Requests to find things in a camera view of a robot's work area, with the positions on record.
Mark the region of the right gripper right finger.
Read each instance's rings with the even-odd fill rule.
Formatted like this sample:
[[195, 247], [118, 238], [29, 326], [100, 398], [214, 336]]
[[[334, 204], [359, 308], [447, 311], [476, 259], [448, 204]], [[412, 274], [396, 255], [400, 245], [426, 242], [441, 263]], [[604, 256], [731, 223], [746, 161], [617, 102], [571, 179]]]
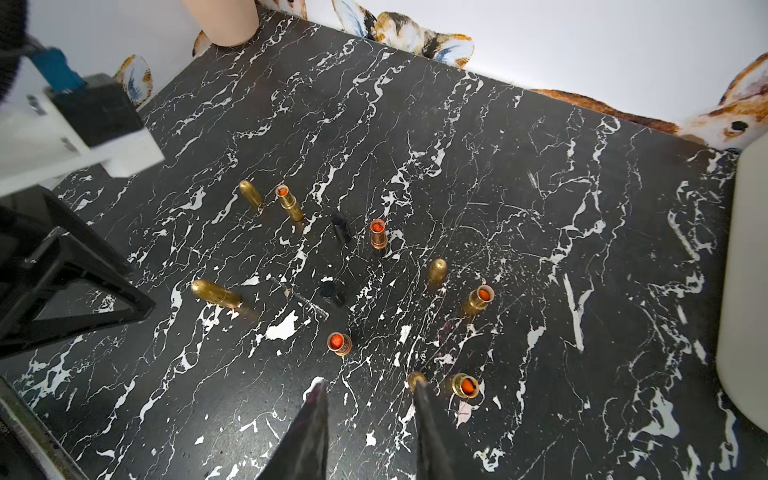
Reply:
[[428, 383], [419, 385], [413, 394], [417, 426], [417, 479], [456, 479], [451, 458], [437, 428]]

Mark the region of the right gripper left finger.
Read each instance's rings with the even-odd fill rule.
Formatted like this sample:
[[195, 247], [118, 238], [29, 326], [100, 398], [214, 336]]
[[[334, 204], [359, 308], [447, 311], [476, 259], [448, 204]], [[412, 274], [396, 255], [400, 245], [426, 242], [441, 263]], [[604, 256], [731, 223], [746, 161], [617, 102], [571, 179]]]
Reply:
[[327, 383], [313, 386], [258, 479], [326, 479], [329, 447]]

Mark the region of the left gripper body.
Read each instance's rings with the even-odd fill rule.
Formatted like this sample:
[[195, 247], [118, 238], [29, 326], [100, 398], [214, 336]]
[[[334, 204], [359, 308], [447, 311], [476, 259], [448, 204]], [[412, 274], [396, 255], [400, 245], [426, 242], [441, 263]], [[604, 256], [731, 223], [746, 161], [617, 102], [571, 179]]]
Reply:
[[[3, 358], [145, 320], [156, 303], [133, 286], [133, 268], [50, 190], [33, 186], [1, 198]], [[77, 282], [124, 302], [123, 310], [40, 319], [54, 296]]]

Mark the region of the gold lipstick cap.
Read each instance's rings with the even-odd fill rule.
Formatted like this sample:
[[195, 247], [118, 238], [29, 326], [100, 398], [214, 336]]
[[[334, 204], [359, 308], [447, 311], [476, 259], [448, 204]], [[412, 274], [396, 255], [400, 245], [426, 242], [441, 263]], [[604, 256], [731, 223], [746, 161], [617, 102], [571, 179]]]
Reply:
[[413, 371], [407, 376], [407, 385], [411, 391], [415, 391], [419, 385], [424, 385], [426, 383], [426, 377], [422, 372]]
[[239, 183], [238, 188], [240, 194], [250, 204], [251, 208], [256, 212], [261, 212], [263, 209], [263, 197], [253, 184], [243, 180]]
[[445, 281], [448, 273], [448, 264], [445, 259], [437, 258], [429, 266], [428, 282], [433, 285], [440, 285]]
[[230, 309], [239, 309], [243, 304], [242, 297], [236, 292], [206, 280], [194, 280], [190, 289], [198, 298], [211, 304]]

